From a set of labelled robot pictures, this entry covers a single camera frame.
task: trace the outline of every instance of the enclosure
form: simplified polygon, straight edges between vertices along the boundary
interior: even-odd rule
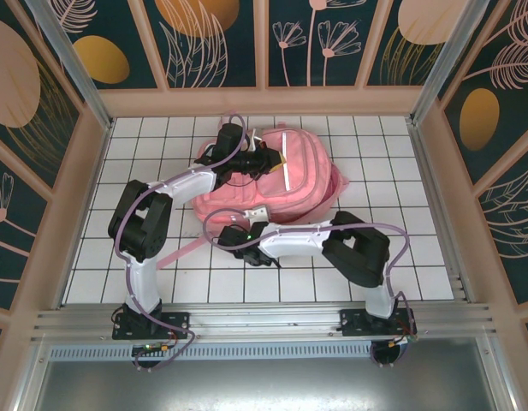
[[[178,361],[142,375],[147,342],[112,339],[123,189],[232,113],[318,136],[349,180],[326,218],[410,235],[393,369],[342,335],[365,294],[327,259],[209,243],[157,272]],[[202,234],[187,202],[159,258]],[[0,0],[0,409],[142,407],[528,409],[528,0]]]

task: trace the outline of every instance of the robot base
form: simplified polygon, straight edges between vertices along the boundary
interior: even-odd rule
[[[344,337],[402,336],[402,325],[410,327],[408,311],[405,308],[395,308],[389,319],[372,317],[365,309],[341,310],[340,321],[341,327],[338,331],[341,331]],[[413,326],[416,335],[418,329],[415,324]]]
[[[161,305],[159,304],[159,307],[151,315],[166,324],[186,330],[189,329],[189,313],[162,313]],[[175,332],[175,334],[179,340],[187,339],[187,333]],[[141,314],[130,310],[125,304],[123,312],[115,316],[111,338],[119,341],[169,340],[170,334],[168,328],[155,325]]]

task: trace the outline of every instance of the metal vent grille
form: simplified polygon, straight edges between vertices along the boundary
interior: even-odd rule
[[[51,361],[123,361],[132,360],[132,345],[55,346]],[[176,353],[152,353],[144,360],[162,360]],[[200,343],[188,348],[178,360],[278,360],[296,358],[367,357],[370,342],[278,342],[278,343]]]

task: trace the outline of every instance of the pink backpack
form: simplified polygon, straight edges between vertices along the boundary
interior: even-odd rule
[[[332,164],[315,134],[301,129],[275,128],[265,130],[262,140],[269,148],[281,152],[287,162],[257,181],[234,173],[228,184],[193,199],[193,209],[201,221],[210,212],[224,207],[250,210],[266,205],[273,223],[314,223],[323,218],[349,183]],[[205,142],[199,149],[199,157],[215,141]],[[225,225],[247,225],[238,218],[226,213],[217,215],[210,220],[208,228],[219,233]]]

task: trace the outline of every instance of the white tile floor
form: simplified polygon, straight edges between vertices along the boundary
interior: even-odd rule
[[[396,290],[410,300],[451,300],[453,293],[435,225],[402,117],[249,116],[248,127],[279,122],[318,134],[351,183],[338,208],[365,221],[405,228],[411,247],[392,274]],[[164,179],[182,172],[197,150],[216,135],[219,117],[119,118],[80,242],[64,303],[124,301],[122,261],[112,253],[106,230],[125,183]],[[391,235],[391,254],[403,239]],[[202,234],[189,205],[172,213],[161,255]],[[245,265],[210,245],[198,248],[158,274],[164,302],[362,301],[324,257],[281,259],[281,269]]]

